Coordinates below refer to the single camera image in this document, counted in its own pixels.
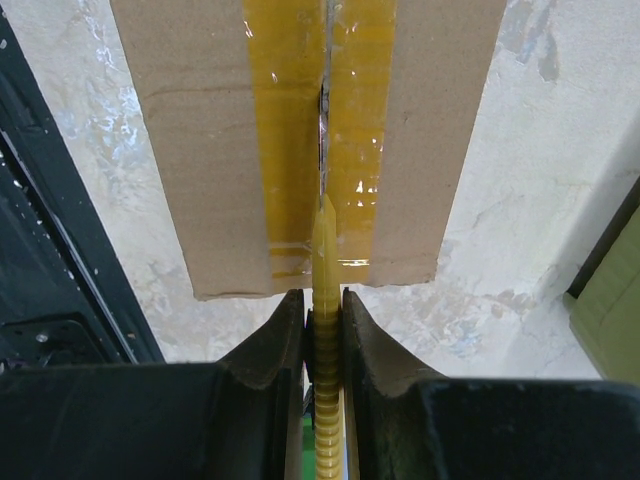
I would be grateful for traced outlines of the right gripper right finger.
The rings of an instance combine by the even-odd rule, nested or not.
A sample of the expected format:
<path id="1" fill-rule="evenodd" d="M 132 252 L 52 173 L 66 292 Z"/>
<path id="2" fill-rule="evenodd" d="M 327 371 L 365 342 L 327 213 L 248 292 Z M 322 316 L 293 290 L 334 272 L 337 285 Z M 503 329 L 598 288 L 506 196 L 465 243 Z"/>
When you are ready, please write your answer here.
<path id="1" fill-rule="evenodd" d="M 609 381 L 449 378 L 342 301 L 353 479 L 635 479 L 639 391 Z"/>

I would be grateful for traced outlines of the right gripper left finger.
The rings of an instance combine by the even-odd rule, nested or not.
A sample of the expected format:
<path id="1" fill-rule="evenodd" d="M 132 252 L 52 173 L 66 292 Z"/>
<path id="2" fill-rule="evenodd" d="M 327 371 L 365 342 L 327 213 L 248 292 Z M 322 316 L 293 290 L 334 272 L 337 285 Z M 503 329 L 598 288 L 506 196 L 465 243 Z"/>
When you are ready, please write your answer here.
<path id="1" fill-rule="evenodd" d="M 1 377 L 5 479 L 298 479 L 304 295 L 214 363 Z"/>

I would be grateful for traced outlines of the yellow utility knife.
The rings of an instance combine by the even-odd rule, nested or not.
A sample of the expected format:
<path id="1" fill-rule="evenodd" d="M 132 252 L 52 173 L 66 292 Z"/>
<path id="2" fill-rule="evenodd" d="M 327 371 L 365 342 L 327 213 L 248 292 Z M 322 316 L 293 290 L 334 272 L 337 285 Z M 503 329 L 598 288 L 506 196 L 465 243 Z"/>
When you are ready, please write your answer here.
<path id="1" fill-rule="evenodd" d="M 303 479 L 346 479 L 348 450 L 343 358 L 342 267 L 337 213 L 330 196 L 319 196 L 311 241 L 311 310 L 308 323 L 309 386 L 313 423 L 303 427 Z"/>

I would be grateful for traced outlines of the brown cardboard express box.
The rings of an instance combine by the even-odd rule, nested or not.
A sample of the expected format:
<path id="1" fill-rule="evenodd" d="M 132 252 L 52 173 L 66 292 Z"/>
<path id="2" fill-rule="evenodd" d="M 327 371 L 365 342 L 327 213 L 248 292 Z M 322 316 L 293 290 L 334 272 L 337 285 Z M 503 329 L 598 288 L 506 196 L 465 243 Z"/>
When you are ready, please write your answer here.
<path id="1" fill-rule="evenodd" d="M 502 1 L 115 1 L 193 294 L 311 281 L 321 82 L 340 278 L 434 278 Z"/>

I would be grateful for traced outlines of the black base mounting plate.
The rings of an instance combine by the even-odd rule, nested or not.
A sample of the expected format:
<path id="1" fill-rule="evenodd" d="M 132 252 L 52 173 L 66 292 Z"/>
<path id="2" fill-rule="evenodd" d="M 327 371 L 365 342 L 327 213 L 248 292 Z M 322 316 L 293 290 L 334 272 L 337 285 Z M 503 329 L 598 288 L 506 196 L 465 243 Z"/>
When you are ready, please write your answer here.
<path id="1" fill-rule="evenodd" d="M 164 358 L 19 42 L 1 21 L 1 362 Z"/>

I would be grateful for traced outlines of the green plastic tub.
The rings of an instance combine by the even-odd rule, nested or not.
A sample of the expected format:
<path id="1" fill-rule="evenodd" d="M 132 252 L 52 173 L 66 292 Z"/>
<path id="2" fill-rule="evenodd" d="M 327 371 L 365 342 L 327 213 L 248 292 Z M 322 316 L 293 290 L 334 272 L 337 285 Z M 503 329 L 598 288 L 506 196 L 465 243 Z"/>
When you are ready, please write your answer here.
<path id="1" fill-rule="evenodd" d="M 639 185 L 565 294 L 570 328 L 605 379 L 639 384 Z"/>

